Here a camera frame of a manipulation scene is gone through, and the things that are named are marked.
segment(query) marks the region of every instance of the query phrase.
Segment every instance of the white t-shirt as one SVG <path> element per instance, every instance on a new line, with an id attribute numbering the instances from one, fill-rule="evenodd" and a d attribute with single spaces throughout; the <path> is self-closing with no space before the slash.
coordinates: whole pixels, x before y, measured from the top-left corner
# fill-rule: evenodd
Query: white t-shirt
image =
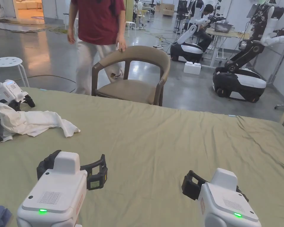
<path id="1" fill-rule="evenodd" d="M 135 9 L 135 13 L 137 13 L 138 10 L 142 10 L 143 9 L 143 3 L 141 1 L 138 1 L 138 3 L 134 1 L 133 7 Z"/>

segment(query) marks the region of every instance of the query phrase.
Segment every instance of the person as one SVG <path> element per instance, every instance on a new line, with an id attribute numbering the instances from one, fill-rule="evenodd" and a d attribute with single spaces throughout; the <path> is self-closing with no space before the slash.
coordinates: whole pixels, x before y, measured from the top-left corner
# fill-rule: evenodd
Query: person
<path id="1" fill-rule="evenodd" d="M 137 19 L 137 11 L 143 9 L 143 3 L 140 0 L 133 1 L 133 21 Z"/>
<path id="2" fill-rule="evenodd" d="M 203 13 L 202 13 L 202 18 L 203 18 L 203 16 L 207 16 L 207 15 L 211 14 L 213 11 L 214 11 L 213 5 L 207 4 L 204 8 Z M 194 34 L 195 36 L 198 36 L 202 39 L 202 41 L 198 43 L 198 46 L 202 48 L 204 53 L 205 53 L 205 51 L 207 50 L 207 48 L 209 47 L 209 45 L 212 41 L 212 37 L 206 33 L 207 25 L 208 24 L 200 26 L 199 31 Z"/>
<path id="3" fill-rule="evenodd" d="M 76 93 L 91 95 L 91 66 L 98 52 L 100 58 L 109 53 L 125 51 L 125 7 L 123 0 L 71 0 L 69 8 L 69 28 L 67 39 L 74 38 L 74 22 L 79 12 L 79 32 L 77 41 L 78 66 L 76 71 Z M 121 64 L 105 68 L 110 82 L 122 79 Z"/>

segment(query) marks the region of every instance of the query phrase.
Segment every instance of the speaker grille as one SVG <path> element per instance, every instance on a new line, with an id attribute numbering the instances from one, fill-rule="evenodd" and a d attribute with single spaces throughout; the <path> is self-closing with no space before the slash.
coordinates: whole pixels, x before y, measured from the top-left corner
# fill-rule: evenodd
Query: speaker grille
<path id="1" fill-rule="evenodd" d="M 236 202 L 233 202 L 233 201 L 230 201 L 230 200 L 226 200 L 224 198 L 223 198 L 223 201 L 224 201 L 226 206 L 228 206 L 232 209 L 235 209 L 235 210 L 239 210 L 241 212 L 245 212 L 243 207 L 239 203 L 236 203 Z"/>
<path id="2" fill-rule="evenodd" d="M 61 198 L 61 192 L 43 192 L 38 203 L 56 205 Z"/>

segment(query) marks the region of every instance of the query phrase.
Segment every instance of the polished floor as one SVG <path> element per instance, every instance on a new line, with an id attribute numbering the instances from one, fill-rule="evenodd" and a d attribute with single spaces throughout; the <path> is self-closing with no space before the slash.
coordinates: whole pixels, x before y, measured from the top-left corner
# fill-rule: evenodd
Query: polished floor
<path id="1" fill-rule="evenodd" d="M 128 46 L 153 46 L 161 43 L 165 46 L 165 51 L 169 52 L 169 43 L 178 37 L 172 32 L 174 27 L 175 16 L 162 16 L 156 12 L 150 22 L 146 23 L 145 30 L 137 30 L 136 36 L 131 30 L 130 37 L 128 37 L 128 31 L 126 31 L 127 44 Z M 158 38 L 159 35 L 164 37 L 161 41 Z M 4 56 L 16 56 L 23 59 L 31 87 L 65 92 L 71 92 L 76 87 L 71 81 L 75 80 L 76 46 L 69 45 L 65 34 L 56 34 L 51 31 L 22 34 L 0 30 L 0 57 Z M 163 106 L 272 121 L 280 120 L 283 110 L 273 108 L 276 104 L 283 104 L 284 98 L 274 88 L 268 87 L 257 103 L 219 98 L 212 89 L 213 70 L 202 68 L 200 75 L 192 75 L 184 73 L 183 69 L 184 63 L 171 62 L 170 75 L 164 87 Z M 0 69 L 1 81 L 18 78 L 19 75 L 15 68 Z M 129 78 L 156 85 L 159 81 L 159 68 L 147 63 L 133 62 Z M 99 87 L 108 83 L 107 76 L 101 72 Z"/>
<path id="2" fill-rule="evenodd" d="M 42 17 L 43 16 L 43 10 L 41 9 L 20 9 L 18 10 L 18 16 L 20 18 L 28 18 L 31 19 L 31 17 Z"/>

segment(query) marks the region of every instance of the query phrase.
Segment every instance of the white pants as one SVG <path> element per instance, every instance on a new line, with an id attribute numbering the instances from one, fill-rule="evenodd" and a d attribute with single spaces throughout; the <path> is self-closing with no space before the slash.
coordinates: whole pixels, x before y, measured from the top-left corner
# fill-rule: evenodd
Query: white pants
<path id="1" fill-rule="evenodd" d="M 116 45 L 95 45 L 84 42 L 78 39 L 77 52 L 78 52 L 78 66 L 77 66 L 77 94 L 91 95 L 91 68 L 94 65 L 94 58 L 97 52 L 99 52 L 100 59 L 107 56 L 109 53 L 117 49 Z M 105 72 L 110 82 L 114 82 L 115 79 L 111 77 L 112 73 L 119 75 L 121 73 L 121 63 L 116 63 L 106 67 Z"/>

